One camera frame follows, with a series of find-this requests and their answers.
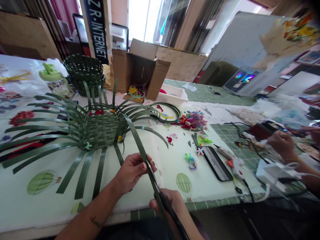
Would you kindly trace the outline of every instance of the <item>green woven basket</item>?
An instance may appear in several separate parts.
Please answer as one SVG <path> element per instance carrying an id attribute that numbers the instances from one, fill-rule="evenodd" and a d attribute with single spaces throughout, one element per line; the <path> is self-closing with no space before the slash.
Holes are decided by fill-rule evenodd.
<path id="1" fill-rule="evenodd" d="M 83 97 L 87 96 L 83 81 L 86 81 L 90 93 L 92 87 L 104 83 L 103 67 L 96 58 L 72 54 L 63 61 L 63 65 L 67 69 L 71 83 Z M 94 90 L 94 97 L 98 97 L 97 89 Z"/>

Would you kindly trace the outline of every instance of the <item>green plastic strip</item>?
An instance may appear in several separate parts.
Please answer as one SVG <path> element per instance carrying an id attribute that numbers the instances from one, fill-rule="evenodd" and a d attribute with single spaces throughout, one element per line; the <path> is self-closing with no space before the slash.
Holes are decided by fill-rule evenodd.
<path id="1" fill-rule="evenodd" d="M 21 136 L 24 136 L 24 135 L 27 135 L 27 134 L 30 134 L 30 133 L 34 133 L 34 132 L 41 132 L 41 131 L 43 131 L 43 130 L 27 130 L 27 131 L 24 131 L 22 133 L 18 133 L 13 138 L 11 138 L 11 140 L 13 141 L 14 139 L 16 139 L 18 137 L 21 137 Z"/>
<path id="2" fill-rule="evenodd" d="M 157 202 L 158 202 L 158 206 L 159 206 L 159 209 L 160 209 L 160 214 L 161 214 L 163 220 L 166 222 L 166 226 L 167 226 L 168 233 L 169 233 L 169 234 L 171 233 L 171 235 L 172 235 L 171 228 L 170 228 L 170 226 L 169 226 L 169 223 L 168 223 L 166 214 L 165 214 L 165 212 L 164 212 L 164 208 L 163 208 L 163 206 L 162 206 L 162 202 L 161 202 L 161 200 L 160 200 L 159 192 L 158 192 L 158 190 L 157 190 L 157 188 L 156 188 L 156 185 L 155 185 L 156 183 L 153 181 L 153 175 L 152 175 L 152 173 L 151 173 L 152 169 L 150 169 L 150 168 L 149 168 L 149 165 L 147 164 L 148 159 L 147 159 L 146 151 L 144 150 L 144 147 L 143 147 L 142 142 L 141 142 L 141 140 L 140 140 L 140 138 L 139 138 L 139 135 L 138 135 L 138 133 L 137 133 L 137 130 L 135 129 L 135 127 L 134 127 L 133 123 L 131 122 L 130 118 L 129 118 L 127 115 L 125 115 L 125 114 L 123 114 L 123 116 L 124 116 L 124 118 L 126 119 L 128 125 L 129 125 L 129 127 L 130 127 L 130 129 L 131 129 L 132 135 L 133 135 L 133 137 L 134 137 L 134 140 L 136 141 L 136 144 L 137 144 L 137 146 L 138 146 L 138 149 L 139 149 L 139 152 L 140 152 L 140 154 L 141 154 L 141 157 L 142 157 L 143 161 L 145 162 L 145 164 L 147 165 L 147 172 L 148 172 L 148 175 L 149 175 L 149 178 L 150 178 L 150 181 L 151 181 L 153 190 L 154 190 L 154 195 L 155 195 L 156 200 L 157 200 Z"/>
<path id="3" fill-rule="evenodd" d="M 64 191 L 66 190 L 74 172 L 76 171 L 79 163 L 81 162 L 83 156 L 87 153 L 87 150 L 82 150 L 79 155 L 77 156 L 77 158 L 74 160 L 74 162 L 72 163 L 71 167 L 69 168 L 66 176 L 64 177 L 64 179 L 62 180 L 62 182 L 60 183 L 60 186 L 58 188 L 58 190 L 56 191 L 56 193 L 64 193 Z"/>
<path id="4" fill-rule="evenodd" d="M 54 127 L 54 126 L 34 126 L 34 125 L 27 125 L 27 126 L 17 126 L 14 128 L 8 128 L 5 133 L 8 132 L 14 132 L 14 131 L 19 131 L 19 130 L 52 130 L 52 131 L 61 131 L 61 132 L 66 132 L 70 133 L 72 135 L 75 135 L 78 137 L 78 134 L 76 132 L 73 132 L 69 129 L 66 129 L 64 127 Z"/>
<path id="5" fill-rule="evenodd" d="M 55 149 L 52 149 L 52 150 L 49 150 L 49 151 L 40 153 L 40 154 L 38 154 L 37 156 L 28 159 L 27 161 L 23 162 L 22 164 L 20 164 L 20 165 L 17 166 L 16 168 L 14 168 L 14 169 L 13 169 L 13 174 L 16 174 L 16 173 L 19 172 L 22 168 L 28 166 L 30 163 L 33 163 L 34 161 L 38 160 L 39 158 L 42 158 L 42 157 L 44 157 L 44 156 L 47 156 L 47 155 L 50 154 L 50 153 L 57 152 L 57 151 L 60 151 L 60 150 L 62 150 L 62 149 L 70 148 L 70 147 L 75 147 L 75 146 L 57 147 L 57 148 L 55 148 Z"/>
<path id="6" fill-rule="evenodd" d="M 135 126 L 136 129 L 142 129 L 143 127 L 142 126 Z M 164 137 L 162 137 L 159 133 L 157 133 L 155 130 L 153 130 L 152 128 L 148 128 L 148 127 L 144 127 L 144 130 L 148 131 L 148 132 L 152 132 L 153 134 L 157 135 L 159 138 L 161 138 L 161 140 L 166 144 L 167 148 L 169 149 L 169 145 L 166 141 L 166 139 Z M 131 131 L 130 128 L 128 128 L 126 130 L 125 133 Z"/>
<path id="7" fill-rule="evenodd" d="M 135 98 L 141 98 L 141 97 L 142 97 L 141 95 L 137 95 L 137 96 L 131 97 L 131 98 L 125 100 L 124 102 L 122 102 L 122 103 L 119 105 L 119 107 L 123 106 L 125 103 L 127 103 L 127 102 L 129 102 L 129 101 L 131 101 L 131 100 L 133 100 L 133 99 L 135 99 Z"/>
<path id="8" fill-rule="evenodd" d="M 14 142 L 10 142 L 10 143 L 6 143 L 0 146 L 0 151 L 4 151 L 9 147 L 18 145 L 18 144 L 22 144 L 22 143 L 26 143 L 26 142 L 31 142 L 31 141 L 36 141 L 36 140 L 41 140 L 41 139 L 45 139 L 45 138 L 68 138 L 71 139 L 73 141 L 77 141 L 77 139 L 71 137 L 71 136 L 66 136 L 66 135 L 60 135 L 60 134 L 50 134 L 50 135 L 41 135 L 41 136 L 34 136 L 34 137 L 29 137 L 29 138 L 23 138 L 21 140 L 17 140 Z"/>
<path id="9" fill-rule="evenodd" d="M 139 121 L 139 120 L 142 120 L 142 119 L 150 119 L 152 121 L 156 121 L 153 117 L 141 117 L 141 118 L 138 118 L 138 117 L 134 117 L 134 118 L 130 118 L 132 122 L 135 122 L 135 121 Z"/>
<path id="10" fill-rule="evenodd" d="M 116 99 L 117 84 L 118 84 L 118 79 L 116 78 L 115 81 L 114 81 L 113 95 L 112 95 L 112 105 L 113 106 L 114 106 L 114 102 L 115 102 L 115 99 Z"/>
<path id="11" fill-rule="evenodd" d="M 115 144 L 115 145 L 113 145 L 113 146 L 114 146 L 114 149 L 116 150 L 116 153 L 117 153 L 117 156 L 118 156 L 118 160 L 119 160 L 120 166 L 122 166 L 122 164 L 123 164 L 124 161 L 123 161 L 123 157 L 122 157 L 122 155 L 121 155 L 119 146 L 118 146 L 118 144 Z"/>
<path id="12" fill-rule="evenodd" d="M 37 99 L 45 99 L 45 100 L 49 100 L 49 101 L 52 101 L 52 102 L 56 102 L 56 103 L 59 103 L 65 107 L 67 107 L 70 111 L 73 111 L 75 114 L 77 114 L 78 116 L 82 117 L 83 114 L 80 113 L 79 111 L 77 111 L 70 103 L 65 103 L 65 102 L 62 102 L 58 99 L 54 99 L 54 98 L 49 98 L 49 97 L 45 97 L 45 96 L 40 96 L 40 95 L 36 95 L 34 96 L 35 98 Z"/>
<path id="13" fill-rule="evenodd" d="M 123 107 L 121 107 L 121 110 L 124 110 L 126 107 L 132 106 L 132 105 L 141 105 L 144 106 L 142 103 L 129 103 L 127 105 L 124 105 Z"/>
<path id="14" fill-rule="evenodd" d="M 58 143 L 58 144 L 52 144 L 49 146 L 43 146 L 34 150 L 31 150 L 29 152 L 26 152 L 24 154 L 21 154 L 19 156 L 16 156 L 14 158 L 8 159 L 7 161 L 2 163 L 3 168 L 7 168 L 12 166 L 13 164 L 16 164 L 18 162 L 21 162 L 29 157 L 33 157 L 34 155 L 40 154 L 42 152 L 50 151 L 51 149 L 55 149 L 58 147 L 64 147 L 64 146 L 78 146 L 78 143 L 73 142 L 67 142 L 67 143 Z"/>
<path id="15" fill-rule="evenodd" d="M 120 131 L 122 130 L 122 127 L 123 127 L 122 124 L 123 124 L 123 116 L 120 115 L 118 128 L 117 128 L 117 131 L 116 131 L 116 135 L 114 136 L 114 140 L 113 140 L 114 143 L 118 142 L 118 138 L 120 136 Z"/>
<path id="16" fill-rule="evenodd" d="M 89 88 L 88 88 L 88 85 L 87 85 L 86 81 L 82 81 L 82 82 L 83 82 L 84 88 L 86 90 L 87 99 L 88 99 L 88 107 L 89 107 L 89 110 L 90 110 L 91 109 L 91 100 L 90 100 Z"/>
<path id="17" fill-rule="evenodd" d="M 180 117 L 181 117 L 180 110 L 179 110 L 177 107 L 173 106 L 172 104 L 170 104 L 170 103 L 164 103 L 164 102 L 156 102 L 156 103 L 151 104 L 150 106 L 155 106 L 155 105 L 164 105 L 164 106 L 167 106 L 167 107 L 171 108 L 171 109 L 175 112 L 175 114 L 176 114 L 176 116 L 177 116 L 177 119 L 175 119 L 175 120 L 173 120 L 173 121 L 164 120 L 164 119 L 162 119 L 161 117 L 153 117 L 153 118 L 156 119 L 157 121 L 159 121 L 159 122 L 161 122 L 161 123 L 175 123 L 175 122 L 177 122 L 177 121 L 180 119 Z"/>
<path id="18" fill-rule="evenodd" d="M 90 150 L 88 152 L 86 160 L 84 161 L 76 188 L 76 194 L 74 195 L 75 200 L 83 198 L 84 186 L 86 185 L 87 175 L 94 152 L 94 149 Z"/>
<path id="19" fill-rule="evenodd" d="M 192 139 L 193 139 L 194 144 L 195 144 L 197 147 L 200 147 L 199 144 L 198 144 L 197 134 L 194 133 L 194 134 L 192 134 L 191 136 L 192 136 Z"/>
<path id="20" fill-rule="evenodd" d="M 106 106 L 108 106 L 108 100 L 107 100 L 106 90 L 103 88 L 103 89 L 102 89 L 102 92 L 103 92 L 104 103 L 106 104 Z"/>
<path id="21" fill-rule="evenodd" d="M 54 94 L 54 93 L 46 93 L 45 95 L 51 96 L 51 97 L 55 97 L 57 99 L 61 99 L 61 100 L 65 101 L 65 102 L 69 103 L 70 105 L 73 105 L 74 107 L 79 108 L 81 111 L 86 112 L 83 107 L 81 107 L 79 104 L 73 102 L 72 99 L 67 99 L 65 97 L 61 97 L 61 96 L 59 96 L 57 94 Z"/>
<path id="22" fill-rule="evenodd" d="M 94 109 L 97 111 L 98 110 L 98 106 L 97 106 L 96 99 L 94 97 L 94 88 L 95 88 L 95 86 L 92 86 L 92 88 L 91 88 L 91 96 L 92 96 Z"/>
<path id="23" fill-rule="evenodd" d="M 122 150 L 122 156 L 123 156 L 123 154 L 124 154 L 124 140 L 123 140 L 123 150 Z"/>
<path id="24" fill-rule="evenodd" d="M 73 94 L 72 94 L 72 96 L 71 96 L 71 98 L 70 98 L 70 100 L 69 100 L 69 102 L 72 102 L 72 100 L 73 100 L 73 98 L 74 98 L 74 96 L 77 94 L 77 92 L 74 92 Z"/>
<path id="25" fill-rule="evenodd" d="M 23 123 L 23 122 L 38 122 L 38 121 L 61 122 L 61 123 L 68 124 L 75 127 L 76 128 L 75 131 L 80 132 L 80 130 L 78 129 L 78 126 L 75 125 L 74 123 L 68 122 L 62 119 L 57 119 L 57 118 L 26 118 L 26 119 L 20 119 L 17 122 Z"/>
<path id="26" fill-rule="evenodd" d="M 98 166 L 98 170 L 97 170 L 96 181 L 94 183 L 92 200 L 96 196 L 98 196 L 99 192 L 100 192 L 100 185 L 101 185 L 101 179 L 102 179 L 102 173 L 103 173 L 103 165 L 104 165 L 104 161 L 106 158 L 106 152 L 107 152 L 107 148 L 103 148 L 101 155 L 100 155 L 100 161 L 99 161 L 99 166 Z"/>
<path id="27" fill-rule="evenodd" d="M 142 106 L 133 106 L 133 107 L 129 107 L 129 108 L 124 109 L 122 111 L 122 113 L 130 116 L 131 113 L 133 113 L 133 112 L 135 112 L 135 111 L 137 111 L 139 109 L 143 109 L 143 108 L 145 108 L 146 110 L 154 109 L 153 107 L 150 107 L 150 106 L 143 106 L 143 105 Z"/>
<path id="28" fill-rule="evenodd" d="M 56 109 L 59 109 L 59 110 L 66 112 L 66 113 L 69 113 L 74 118 L 78 118 L 78 116 L 74 112 L 70 111 L 69 109 L 59 107 L 57 105 L 51 105 L 51 104 L 46 104 L 46 103 L 29 103 L 27 106 L 56 108 Z"/>
<path id="29" fill-rule="evenodd" d="M 101 98 L 101 85 L 97 85 L 96 88 L 98 89 L 98 96 L 99 96 L 99 103 L 100 103 L 100 109 L 103 110 L 103 103 Z"/>
<path id="30" fill-rule="evenodd" d="M 35 109 L 35 110 L 32 110 L 32 111 L 33 112 L 41 112 L 41 113 L 52 113 L 52 114 L 62 115 L 62 116 L 65 116 L 65 117 L 68 116 L 68 114 L 66 114 L 66 113 L 61 113 L 59 111 L 51 111 L 51 110 L 46 110 L 46 109 Z M 72 120 L 77 122 L 78 124 L 82 124 L 82 118 L 81 119 L 72 118 Z"/>
<path id="31" fill-rule="evenodd" d="M 135 119 L 137 117 L 140 117 L 142 115 L 155 115 L 155 116 L 159 116 L 159 112 L 158 111 L 154 111 L 154 110 L 143 110 L 143 111 L 139 111 L 135 114 L 133 114 L 132 116 L 130 116 L 130 119 Z"/>

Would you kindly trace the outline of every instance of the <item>curtain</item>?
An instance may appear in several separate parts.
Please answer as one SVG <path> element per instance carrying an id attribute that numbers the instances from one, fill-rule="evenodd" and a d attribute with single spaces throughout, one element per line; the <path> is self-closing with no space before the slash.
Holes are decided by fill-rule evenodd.
<path id="1" fill-rule="evenodd" d="M 160 30 L 163 35 L 161 44 L 174 47 L 190 0 L 171 0 L 167 18 Z"/>
<path id="2" fill-rule="evenodd" d="M 206 0 L 193 26 L 185 51 L 198 53 L 211 28 L 207 28 L 209 21 L 214 21 L 224 0 Z"/>
<path id="3" fill-rule="evenodd" d="M 76 29 L 72 14 L 80 14 L 77 0 L 50 0 L 57 19 L 69 25 L 71 34 Z"/>
<path id="4" fill-rule="evenodd" d="M 49 29 L 61 59 L 70 55 L 66 39 L 59 26 L 49 0 L 23 0 L 30 16 L 42 18 Z"/>

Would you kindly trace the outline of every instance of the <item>box flap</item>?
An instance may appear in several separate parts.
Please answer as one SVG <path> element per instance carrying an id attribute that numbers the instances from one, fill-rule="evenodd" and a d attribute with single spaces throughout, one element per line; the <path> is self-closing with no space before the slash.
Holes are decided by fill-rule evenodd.
<path id="1" fill-rule="evenodd" d="M 152 43 L 132 39 L 129 53 L 154 61 L 157 55 L 158 46 Z"/>
<path id="2" fill-rule="evenodd" d="M 146 93 L 146 99 L 155 101 L 170 67 L 170 62 L 157 59 L 152 78 Z"/>
<path id="3" fill-rule="evenodd" d="M 112 65 L 114 79 L 118 79 L 117 92 L 127 93 L 132 75 L 131 57 L 124 50 L 112 49 Z"/>

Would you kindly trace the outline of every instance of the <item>hot air balloon print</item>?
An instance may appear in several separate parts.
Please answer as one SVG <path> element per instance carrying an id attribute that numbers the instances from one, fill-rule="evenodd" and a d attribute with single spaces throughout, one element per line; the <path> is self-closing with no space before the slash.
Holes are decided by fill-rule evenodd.
<path id="1" fill-rule="evenodd" d="M 187 198 L 187 201 L 191 202 L 192 184 L 188 176 L 179 173 L 176 177 L 176 182 L 182 194 Z"/>
<path id="2" fill-rule="evenodd" d="M 85 205 L 82 202 L 76 203 L 71 209 L 71 213 L 79 213 L 85 208 Z"/>
<path id="3" fill-rule="evenodd" d="M 48 189 L 50 186 L 59 183 L 60 180 L 61 177 L 59 177 L 55 171 L 45 170 L 39 172 L 30 180 L 27 186 L 27 193 L 29 195 L 37 195 Z"/>

